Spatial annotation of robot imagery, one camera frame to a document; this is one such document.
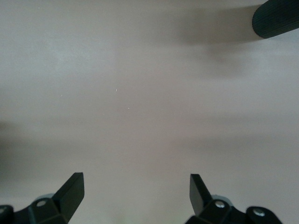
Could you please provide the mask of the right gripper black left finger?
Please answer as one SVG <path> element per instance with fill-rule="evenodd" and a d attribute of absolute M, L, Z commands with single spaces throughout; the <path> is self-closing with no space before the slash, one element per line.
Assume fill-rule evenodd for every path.
<path fill-rule="evenodd" d="M 85 195 L 84 174 L 74 173 L 54 194 L 38 197 L 26 208 L 0 206 L 2 224 L 67 224 Z"/>

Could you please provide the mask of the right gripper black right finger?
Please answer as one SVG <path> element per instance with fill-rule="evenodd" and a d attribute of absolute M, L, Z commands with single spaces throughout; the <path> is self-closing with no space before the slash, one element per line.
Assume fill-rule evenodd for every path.
<path fill-rule="evenodd" d="M 241 212 L 232 202 L 211 195 L 199 174 L 190 175 L 189 198 L 194 211 L 187 224 L 280 224 L 281 220 L 269 209 L 251 206 Z"/>

